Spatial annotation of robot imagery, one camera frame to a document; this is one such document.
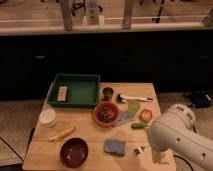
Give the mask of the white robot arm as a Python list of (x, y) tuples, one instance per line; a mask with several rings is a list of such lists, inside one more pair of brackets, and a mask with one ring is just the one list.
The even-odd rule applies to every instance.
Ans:
[(156, 151), (171, 149), (206, 171), (213, 171), (213, 140), (191, 131), (196, 117), (183, 104), (171, 105), (148, 128), (148, 141)]

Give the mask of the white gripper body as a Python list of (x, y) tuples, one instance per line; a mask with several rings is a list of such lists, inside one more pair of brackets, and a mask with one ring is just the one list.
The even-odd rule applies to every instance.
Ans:
[(168, 164), (169, 161), (166, 159), (166, 153), (157, 151), (155, 149), (152, 149), (152, 158), (154, 163), (158, 164)]

